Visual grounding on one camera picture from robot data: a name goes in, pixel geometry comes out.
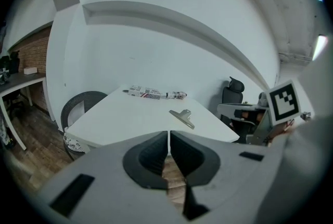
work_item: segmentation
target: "metal clip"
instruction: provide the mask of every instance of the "metal clip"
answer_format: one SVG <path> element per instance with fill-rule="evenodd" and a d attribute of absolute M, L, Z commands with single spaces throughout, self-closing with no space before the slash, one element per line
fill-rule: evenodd
<path fill-rule="evenodd" d="M 185 123 L 191 129 L 194 129 L 194 125 L 192 122 L 189 121 L 192 113 L 189 110 L 183 110 L 181 113 L 175 112 L 173 110 L 169 111 L 172 115 L 174 115 L 178 120 Z"/>

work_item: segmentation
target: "brick wall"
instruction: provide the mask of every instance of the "brick wall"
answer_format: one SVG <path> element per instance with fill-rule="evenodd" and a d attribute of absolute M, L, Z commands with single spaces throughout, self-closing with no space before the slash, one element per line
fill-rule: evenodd
<path fill-rule="evenodd" d="M 51 27 L 44 28 L 27 37 L 11 49 L 11 51 L 20 51 L 19 72 L 23 72 L 23 69 L 26 67 L 37 67 L 38 72 L 46 72 L 46 52 L 50 32 Z M 25 89 L 22 89 L 21 92 L 25 96 L 27 95 Z M 42 83 L 31 85 L 30 94 L 34 104 L 47 110 Z"/>

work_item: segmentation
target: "white table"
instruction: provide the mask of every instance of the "white table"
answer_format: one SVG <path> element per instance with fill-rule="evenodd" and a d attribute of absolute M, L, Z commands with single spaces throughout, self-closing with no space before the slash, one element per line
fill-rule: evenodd
<path fill-rule="evenodd" d="M 225 142 L 239 138 L 194 99 L 141 98 L 129 96 L 122 91 L 124 89 L 128 88 L 121 87 L 108 95 L 67 129 L 67 136 L 78 140 L 85 152 L 90 147 L 101 147 L 157 131 L 180 130 Z M 185 109 L 192 112 L 190 121 L 195 125 L 194 129 L 169 113 L 169 110 L 180 113 Z"/>
<path fill-rule="evenodd" d="M 46 86 L 46 76 L 45 73 L 35 73 L 35 74 L 30 74 L 30 75 L 25 75 L 23 73 L 15 73 L 10 76 L 8 79 L 8 82 L 0 85 L 0 108 L 2 110 L 2 113 L 4 115 L 4 118 L 6 120 L 6 123 L 12 133 L 12 135 L 15 137 L 16 141 L 19 143 L 19 145 L 22 147 L 23 150 L 27 149 L 16 133 L 10 118 L 7 114 L 6 107 L 3 101 L 3 97 L 11 92 L 14 92 L 16 90 L 19 90 L 21 88 L 26 88 L 27 89 L 27 96 L 29 100 L 30 106 L 32 106 L 32 101 L 31 101 L 31 96 L 30 96 L 30 90 L 29 90 L 29 85 L 43 82 L 43 90 L 44 90 L 44 96 L 45 96 L 45 101 L 47 105 L 48 112 L 50 114 L 51 120 L 54 121 L 55 118 L 53 116 L 50 103 L 48 100 L 48 93 L 47 93 L 47 86 Z"/>

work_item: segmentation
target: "chair headrest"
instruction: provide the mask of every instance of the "chair headrest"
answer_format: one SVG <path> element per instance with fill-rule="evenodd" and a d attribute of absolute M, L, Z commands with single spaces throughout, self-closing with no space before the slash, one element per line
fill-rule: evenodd
<path fill-rule="evenodd" d="M 232 90 L 232 91 L 235 91 L 235 92 L 243 92 L 245 90 L 245 87 L 244 87 L 244 84 L 239 81 L 239 80 L 236 80 L 232 77 L 230 77 L 231 79 L 231 82 L 229 84 L 229 89 Z"/>

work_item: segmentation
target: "chair backrest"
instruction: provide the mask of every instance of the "chair backrest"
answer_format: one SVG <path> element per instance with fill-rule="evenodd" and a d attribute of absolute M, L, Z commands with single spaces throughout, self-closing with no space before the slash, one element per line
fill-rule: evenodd
<path fill-rule="evenodd" d="M 99 103 L 102 99 L 106 98 L 108 95 L 98 92 L 98 91 L 88 91 L 78 94 L 77 96 L 70 99 L 65 106 L 63 106 L 61 111 L 61 126 L 62 130 L 65 132 L 65 128 L 68 127 L 68 116 L 71 110 L 80 102 L 84 103 L 84 112 L 87 112 L 94 105 Z"/>
<path fill-rule="evenodd" d="M 244 84 L 236 80 L 232 77 L 229 87 L 223 88 L 222 93 L 222 104 L 224 103 L 242 103 L 243 101 L 243 94 L 242 92 L 245 90 Z"/>

